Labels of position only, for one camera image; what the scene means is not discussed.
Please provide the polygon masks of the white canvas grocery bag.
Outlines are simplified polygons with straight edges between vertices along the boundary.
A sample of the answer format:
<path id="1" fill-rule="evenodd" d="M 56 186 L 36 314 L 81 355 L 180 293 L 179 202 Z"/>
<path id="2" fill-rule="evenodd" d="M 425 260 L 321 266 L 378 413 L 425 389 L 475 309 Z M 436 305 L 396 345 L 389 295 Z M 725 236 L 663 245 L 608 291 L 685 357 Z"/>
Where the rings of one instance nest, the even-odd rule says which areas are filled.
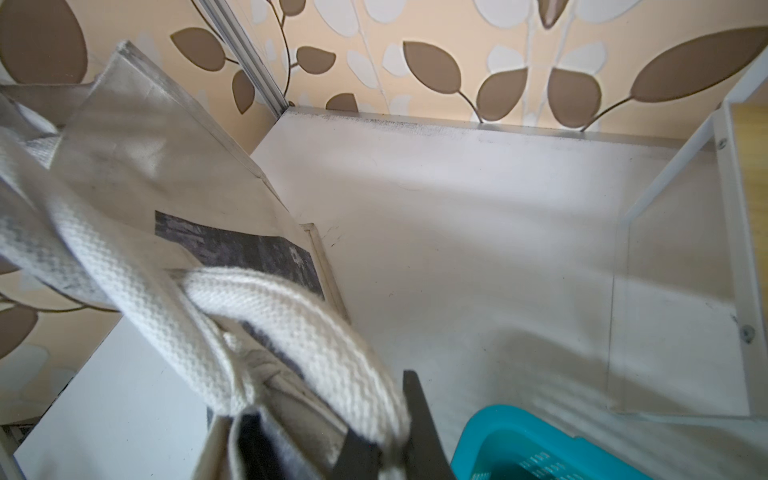
<path id="1" fill-rule="evenodd" d="M 203 401 L 195 479 L 328 479 L 352 429 L 403 479 L 402 389 L 327 303 L 259 167 L 137 47 L 1 89 L 1 254 L 119 311 Z"/>

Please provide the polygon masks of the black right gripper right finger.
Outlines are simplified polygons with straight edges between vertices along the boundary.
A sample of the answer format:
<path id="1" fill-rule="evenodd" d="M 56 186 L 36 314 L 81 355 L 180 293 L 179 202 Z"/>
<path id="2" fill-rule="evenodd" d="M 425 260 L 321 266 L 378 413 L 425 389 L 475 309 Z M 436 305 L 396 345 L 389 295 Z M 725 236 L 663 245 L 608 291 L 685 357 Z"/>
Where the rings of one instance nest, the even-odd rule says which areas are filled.
<path id="1" fill-rule="evenodd" d="M 405 471 L 409 480 L 455 480 L 443 451 L 418 374 L 403 372 L 403 393 L 411 416 L 410 437 L 405 448 Z"/>

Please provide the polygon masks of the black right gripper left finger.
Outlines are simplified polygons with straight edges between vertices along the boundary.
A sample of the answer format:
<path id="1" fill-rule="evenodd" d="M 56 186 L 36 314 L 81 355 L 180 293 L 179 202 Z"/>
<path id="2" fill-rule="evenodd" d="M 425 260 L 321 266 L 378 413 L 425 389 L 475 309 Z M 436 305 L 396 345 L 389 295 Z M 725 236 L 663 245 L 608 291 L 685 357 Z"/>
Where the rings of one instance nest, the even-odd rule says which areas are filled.
<path id="1" fill-rule="evenodd" d="M 330 480 L 377 480 L 381 464 L 381 451 L 352 429 L 345 437 L 341 452 L 331 473 Z"/>

